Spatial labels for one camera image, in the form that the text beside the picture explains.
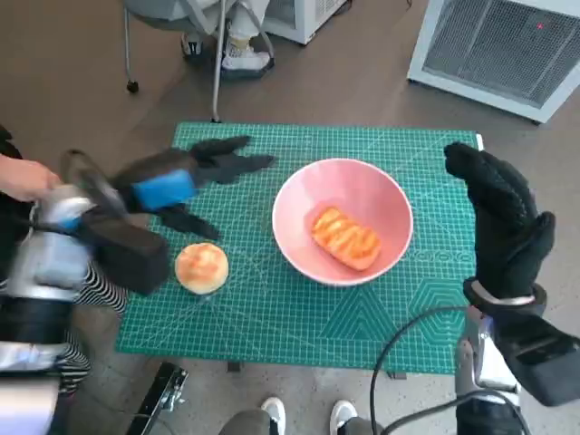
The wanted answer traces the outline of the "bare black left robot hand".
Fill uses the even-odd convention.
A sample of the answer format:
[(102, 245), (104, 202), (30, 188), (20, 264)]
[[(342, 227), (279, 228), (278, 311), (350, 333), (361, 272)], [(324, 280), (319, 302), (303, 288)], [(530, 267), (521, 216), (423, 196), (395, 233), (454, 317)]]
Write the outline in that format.
[(111, 178), (111, 185), (131, 214), (154, 215), (178, 232), (218, 240), (218, 229), (188, 213), (185, 203), (207, 184), (233, 184), (276, 162), (267, 154), (240, 155), (238, 151), (250, 141), (248, 136), (237, 136), (199, 141), (188, 150), (164, 150), (122, 169)]

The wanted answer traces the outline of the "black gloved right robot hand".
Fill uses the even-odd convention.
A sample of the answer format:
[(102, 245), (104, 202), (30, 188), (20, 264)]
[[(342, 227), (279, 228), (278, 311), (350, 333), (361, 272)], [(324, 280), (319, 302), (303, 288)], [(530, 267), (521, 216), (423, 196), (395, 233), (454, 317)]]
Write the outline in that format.
[(555, 242), (555, 215), (537, 211), (527, 179), (509, 162), (460, 142), (444, 154), (474, 208), (476, 279), (497, 299), (531, 296)]

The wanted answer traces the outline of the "person's hand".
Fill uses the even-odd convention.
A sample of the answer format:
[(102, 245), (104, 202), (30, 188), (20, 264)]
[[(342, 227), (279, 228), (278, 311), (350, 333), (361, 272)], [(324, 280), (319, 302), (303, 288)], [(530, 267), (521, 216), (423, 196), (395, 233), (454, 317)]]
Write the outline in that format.
[(37, 161), (1, 156), (1, 192), (13, 199), (36, 201), (61, 184), (55, 173)]

